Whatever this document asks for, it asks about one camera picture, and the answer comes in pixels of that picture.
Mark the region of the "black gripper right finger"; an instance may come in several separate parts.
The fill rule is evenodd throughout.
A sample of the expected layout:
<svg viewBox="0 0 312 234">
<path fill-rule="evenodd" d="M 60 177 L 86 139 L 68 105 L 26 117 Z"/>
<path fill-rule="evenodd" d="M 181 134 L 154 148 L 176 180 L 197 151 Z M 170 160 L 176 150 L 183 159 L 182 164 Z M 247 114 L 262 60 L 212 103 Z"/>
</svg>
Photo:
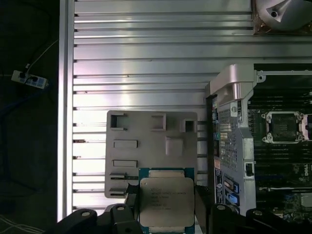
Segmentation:
<svg viewBox="0 0 312 234">
<path fill-rule="evenodd" d="M 208 187 L 195 186 L 195 216 L 204 234 L 310 234 L 308 222 L 290 223 L 264 209 L 250 209 L 246 215 L 230 206 L 215 204 Z"/>
</svg>

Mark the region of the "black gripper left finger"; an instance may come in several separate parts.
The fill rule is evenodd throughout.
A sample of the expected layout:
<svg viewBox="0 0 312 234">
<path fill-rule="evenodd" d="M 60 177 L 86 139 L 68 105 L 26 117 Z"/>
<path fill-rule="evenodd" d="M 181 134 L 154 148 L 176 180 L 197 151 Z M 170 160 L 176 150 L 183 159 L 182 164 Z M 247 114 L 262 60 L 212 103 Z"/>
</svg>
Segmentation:
<svg viewBox="0 0 312 234">
<path fill-rule="evenodd" d="M 139 234 L 139 186 L 129 184 L 124 203 L 107 207 L 98 215 L 90 209 L 80 209 L 57 223 L 58 234 Z"/>
</svg>

